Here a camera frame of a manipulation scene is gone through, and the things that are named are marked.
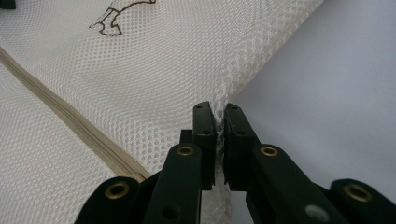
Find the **white background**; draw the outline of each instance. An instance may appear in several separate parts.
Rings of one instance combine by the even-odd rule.
[[[325,1],[233,103],[312,181],[357,179],[395,203],[396,1]],[[243,193],[233,223],[252,223]]]

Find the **black plastic part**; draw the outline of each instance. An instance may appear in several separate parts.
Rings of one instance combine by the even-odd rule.
[[[276,214],[257,181],[249,182],[246,203],[255,224],[275,223]]]
[[[143,223],[199,223],[201,156],[201,149],[193,144],[170,149]]]
[[[202,150],[202,189],[211,190],[215,183],[217,133],[209,102],[192,110],[192,142]]]
[[[0,8],[15,9],[17,5],[15,4],[15,0],[0,0]]]
[[[266,155],[264,148],[271,150]],[[279,147],[256,146],[251,170],[276,214],[275,223],[348,223]]]
[[[76,224],[130,222],[138,190],[139,184],[132,178],[119,176],[108,179],[84,204]]]
[[[351,223],[396,223],[396,205],[360,181],[332,182],[330,199]]]
[[[320,190],[320,192],[322,192],[322,194],[324,195],[324,196],[326,196],[326,197],[329,197],[329,190],[328,189],[325,189],[325,188],[323,188],[322,186],[320,186],[320,185],[317,185],[317,184],[315,184],[315,186],[317,186],[317,188]]]
[[[224,138],[225,181],[231,190],[246,191],[251,150],[260,142],[244,112],[237,105],[228,104],[225,109]]]
[[[161,172],[152,175],[150,178],[146,179],[140,183],[140,188],[136,198],[134,211],[132,211],[131,221],[129,223],[142,223],[146,211],[149,207],[149,202],[151,200],[152,192],[157,185],[158,178]]]
[[[192,130],[181,130],[179,143],[192,143]]]

